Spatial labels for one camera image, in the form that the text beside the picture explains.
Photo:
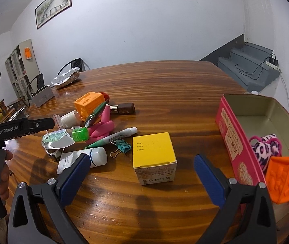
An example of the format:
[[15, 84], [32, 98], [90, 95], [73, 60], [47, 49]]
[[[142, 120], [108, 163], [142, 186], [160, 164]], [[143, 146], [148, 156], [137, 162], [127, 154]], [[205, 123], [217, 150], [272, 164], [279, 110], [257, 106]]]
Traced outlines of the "person's left hand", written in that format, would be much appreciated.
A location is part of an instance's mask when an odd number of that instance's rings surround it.
[[[7, 149], [2, 149], [2, 151], [6, 152], [5, 161], [10, 161], [13, 158], [13, 154], [11, 153], [11, 151]], [[3, 168], [1, 171], [1, 181], [0, 181], [0, 197], [2, 201], [6, 201], [10, 196], [10, 192], [8, 189], [10, 169], [5, 161], [3, 162]]]

